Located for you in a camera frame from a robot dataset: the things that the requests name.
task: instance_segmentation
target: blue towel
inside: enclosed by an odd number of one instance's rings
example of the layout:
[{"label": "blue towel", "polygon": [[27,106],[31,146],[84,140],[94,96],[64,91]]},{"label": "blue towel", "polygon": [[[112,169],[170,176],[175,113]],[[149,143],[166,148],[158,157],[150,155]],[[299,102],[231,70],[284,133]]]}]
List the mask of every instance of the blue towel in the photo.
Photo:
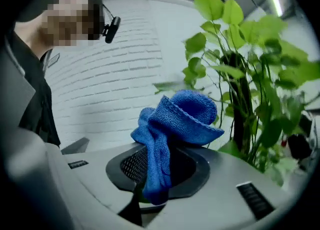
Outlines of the blue towel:
[{"label": "blue towel", "polygon": [[191,90],[178,91],[170,99],[163,96],[156,109],[141,111],[131,137],[147,148],[147,179],[142,193],[152,204],[165,203],[168,196],[164,194],[172,187],[168,142],[173,138],[200,146],[212,142],[224,133],[209,126],[216,116],[215,103]]}]

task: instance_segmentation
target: black shirt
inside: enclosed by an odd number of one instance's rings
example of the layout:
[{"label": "black shirt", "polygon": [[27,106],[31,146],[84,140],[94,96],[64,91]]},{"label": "black shirt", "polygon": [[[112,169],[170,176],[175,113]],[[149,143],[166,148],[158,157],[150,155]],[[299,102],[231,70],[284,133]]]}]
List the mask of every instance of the black shirt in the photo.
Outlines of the black shirt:
[{"label": "black shirt", "polygon": [[35,94],[27,106],[19,126],[38,134],[44,142],[60,145],[52,114],[51,89],[43,72],[42,60],[14,32],[10,32],[11,49],[25,71],[24,78],[35,89]]}]

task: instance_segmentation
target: black slot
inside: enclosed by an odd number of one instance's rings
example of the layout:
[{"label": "black slot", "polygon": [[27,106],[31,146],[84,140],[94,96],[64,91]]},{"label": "black slot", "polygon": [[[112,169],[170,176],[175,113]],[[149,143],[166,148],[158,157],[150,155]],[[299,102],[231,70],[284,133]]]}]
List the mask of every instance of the black slot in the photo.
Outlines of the black slot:
[{"label": "black slot", "polygon": [[274,211],[272,205],[251,182],[239,184],[236,188],[239,190],[257,220],[264,218]]},{"label": "black slot", "polygon": [[75,168],[78,168],[78,167],[81,167],[81,166],[84,166],[87,164],[89,164],[89,163],[85,160],[78,160],[78,161],[68,163],[68,165],[71,169],[75,169]]}]

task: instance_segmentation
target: headset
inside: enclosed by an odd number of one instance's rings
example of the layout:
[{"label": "headset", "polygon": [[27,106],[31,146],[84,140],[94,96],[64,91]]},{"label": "headset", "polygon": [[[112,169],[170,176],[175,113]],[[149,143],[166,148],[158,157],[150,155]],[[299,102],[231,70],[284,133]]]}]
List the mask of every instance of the headset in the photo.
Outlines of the headset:
[{"label": "headset", "polygon": [[102,3],[102,0],[97,0],[97,1],[101,1],[102,8],[106,10],[106,13],[109,15],[110,19],[112,20],[110,25],[109,24],[104,25],[103,31],[101,33],[101,35],[105,37],[105,42],[107,44],[110,44],[113,41],[118,31],[118,28],[121,23],[121,18],[118,16],[114,17],[110,12],[110,10]]}]

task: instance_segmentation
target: earpiece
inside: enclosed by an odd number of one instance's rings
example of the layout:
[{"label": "earpiece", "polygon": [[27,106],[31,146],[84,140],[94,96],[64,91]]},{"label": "earpiece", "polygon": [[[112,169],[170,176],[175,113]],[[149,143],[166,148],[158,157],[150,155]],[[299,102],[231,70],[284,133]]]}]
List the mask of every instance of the earpiece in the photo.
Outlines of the earpiece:
[{"label": "earpiece", "polygon": [[113,41],[118,31],[118,28],[120,26],[120,22],[121,22],[121,18],[118,16],[115,16],[110,25],[107,24],[104,26],[102,36],[105,37],[105,42],[107,44],[110,44]]}]

